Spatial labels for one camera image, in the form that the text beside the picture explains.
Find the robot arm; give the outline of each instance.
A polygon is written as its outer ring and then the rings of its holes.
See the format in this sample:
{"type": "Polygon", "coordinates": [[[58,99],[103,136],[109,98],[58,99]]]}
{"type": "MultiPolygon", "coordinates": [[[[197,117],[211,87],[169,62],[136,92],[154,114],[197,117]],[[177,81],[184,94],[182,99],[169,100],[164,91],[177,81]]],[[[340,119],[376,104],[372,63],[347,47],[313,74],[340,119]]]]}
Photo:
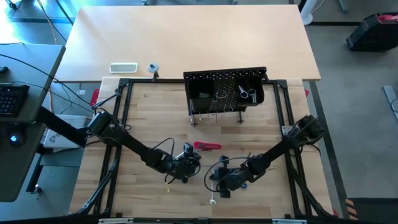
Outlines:
{"type": "Polygon", "coordinates": [[[180,155],[172,157],[163,150],[151,149],[143,145],[120,127],[116,119],[105,111],[95,115],[88,125],[88,132],[97,136],[105,144],[126,146],[138,154],[150,168],[182,180],[184,183],[200,165],[201,157],[193,151],[193,146],[189,143],[184,144],[183,152],[180,155]]]}
{"type": "Polygon", "coordinates": [[[312,115],[300,119],[292,130],[281,142],[263,154],[250,157],[238,168],[217,168],[215,174],[210,179],[218,181],[218,189],[221,197],[230,197],[228,190],[240,188],[246,181],[255,182],[266,173],[266,169],[271,162],[283,155],[292,148],[303,146],[304,144],[313,144],[322,138],[324,129],[318,124],[318,120],[312,115]]]}

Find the black pegboard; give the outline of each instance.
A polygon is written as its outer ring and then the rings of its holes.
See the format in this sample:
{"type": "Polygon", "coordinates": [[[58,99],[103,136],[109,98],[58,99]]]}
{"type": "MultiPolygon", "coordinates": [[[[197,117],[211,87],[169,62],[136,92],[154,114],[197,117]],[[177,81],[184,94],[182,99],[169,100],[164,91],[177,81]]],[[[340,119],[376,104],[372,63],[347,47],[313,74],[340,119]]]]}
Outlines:
{"type": "Polygon", "coordinates": [[[184,72],[183,77],[185,93],[187,95],[188,114],[191,115],[191,102],[197,101],[197,99],[193,98],[190,94],[193,88],[208,89],[209,98],[211,98],[210,102],[212,102],[210,104],[205,104],[209,106],[193,110],[193,114],[245,111],[246,107],[238,105],[239,94],[236,89],[236,80],[258,78],[259,84],[261,84],[261,80],[266,77],[266,72],[266,67],[184,72]]]}

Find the small white object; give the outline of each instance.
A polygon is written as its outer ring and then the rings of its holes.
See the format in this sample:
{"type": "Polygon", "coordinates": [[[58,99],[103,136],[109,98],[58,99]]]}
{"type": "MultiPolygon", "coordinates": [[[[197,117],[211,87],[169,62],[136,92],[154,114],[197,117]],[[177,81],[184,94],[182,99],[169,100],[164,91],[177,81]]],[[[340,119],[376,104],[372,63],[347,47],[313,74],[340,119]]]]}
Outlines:
{"type": "Polygon", "coordinates": [[[314,8],[315,4],[318,0],[308,0],[303,9],[300,12],[301,20],[303,21],[304,25],[308,25],[312,22],[312,9],[314,8]]]}
{"type": "MultiPolygon", "coordinates": [[[[72,125],[74,128],[83,128],[86,123],[86,116],[76,116],[76,115],[61,115],[57,114],[57,116],[63,119],[68,124],[72,125]]],[[[77,149],[79,146],[60,134],[57,134],[55,131],[49,129],[47,136],[44,140],[44,147],[52,148],[53,152],[58,152],[63,149],[77,149]]]]}
{"type": "Polygon", "coordinates": [[[85,95],[86,94],[86,90],[78,90],[77,94],[78,95],[85,95]]]}
{"type": "Polygon", "coordinates": [[[109,72],[111,74],[136,73],[138,63],[112,63],[109,72]]]}
{"type": "MultiPolygon", "coordinates": [[[[213,180],[211,180],[211,190],[213,190],[213,180]]],[[[215,205],[216,203],[216,200],[214,200],[214,192],[211,192],[210,205],[215,205]]]]}

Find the wooden work surface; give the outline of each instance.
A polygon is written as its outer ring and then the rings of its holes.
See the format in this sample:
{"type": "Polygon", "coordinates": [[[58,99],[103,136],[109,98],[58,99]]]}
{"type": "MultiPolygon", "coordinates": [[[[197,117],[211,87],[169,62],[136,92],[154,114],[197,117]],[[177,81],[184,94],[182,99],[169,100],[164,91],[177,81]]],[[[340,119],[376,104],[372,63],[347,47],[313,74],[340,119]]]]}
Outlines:
{"type": "Polygon", "coordinates": [[[100,82],[117,62],[137,62],[135,77],[158,63],[162,78],[266,66],[274,80],[320,79],[296,5],[82,7],[66,48],[61,82],[100,82]]]}
{"type": "MultiPolygon", "coordinates": [[[[118,78],[104,78],[98,100],[112,95],[118,83],[118,78]]],[[[301,80],[292,80],[288,84],[294,118],[298,120],[309,114],[303,84],[301,80]]],[[[252,155],[260,154],[281,140],[273,87],[264,85],[264,91],[266,99],[263,104],[248,108],[243,113],[243,124],[236,122],[238,113],[222,113],[218,114],[218,124],[215,115],[211,114],[210,124],[207,124],[205,115],[201,121],[197,116],[198,126],[193,127],[190,125],[183,84],[134,84],[127,124],[132,126],[129,132],[136,139],[146,146],[154,147],[162,140],[173,137],[176,141],[175,155],[182,152],[185,142],[193,144],[196,140],[217,142],[223,148],[202,152],[199,174],[189,178],[187,184],[175,180],[170,184],[170,192],[167,192],[164,182],[165,174],[147,167],[137,154],[123,148],[112,213],[123,212],[125,217],[153,218],[283,218],[286,213],[293,214],[283,157],[275,160],[267,173],[257,182],[248,184],[247,189],[231,192],[231,198],[220,198],[219,194],[215,194],[216,205],[209,204],[210,192],[203,185],[205,172],[221,155],[232,158],[247,156],[249,152],[252,155]]],[[[123,91],[120,115],[123,113],[126,92],[123,91]]],[[[103,106],[112,111],[114,100],[103,106]]],[[[170,152],[170,147],[170,142],[160,146],[167,152],[170,152]]],[[[103,143],[85,149],[71,212],[81,208],[97,188],[104,152],[103,143]]],[[[309,189],[324,208],[331,212],[318,151],[304,147],[302,159],[309,189]]],[[[242,161],[230,162],[231,166],[240,163],[242,161]]],[[[303,210],[302,195],[299,190],[298,192],[303,210]]],[[[105,204],[106,197],[107,190],[102,205],[105,204]]]]}

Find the computer mouse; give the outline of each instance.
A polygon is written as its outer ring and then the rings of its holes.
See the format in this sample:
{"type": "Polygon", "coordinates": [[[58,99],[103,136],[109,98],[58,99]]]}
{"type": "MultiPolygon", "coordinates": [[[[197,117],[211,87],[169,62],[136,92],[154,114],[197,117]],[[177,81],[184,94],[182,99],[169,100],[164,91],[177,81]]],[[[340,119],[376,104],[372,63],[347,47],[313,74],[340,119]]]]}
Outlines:
{"type": "Polygon", "coordinates": [[[24,127],[20,124],[11,125],[7,131],[8,140],[10,145],[14,147],[20,147],[25,144],[26,134],[24,127]]]}

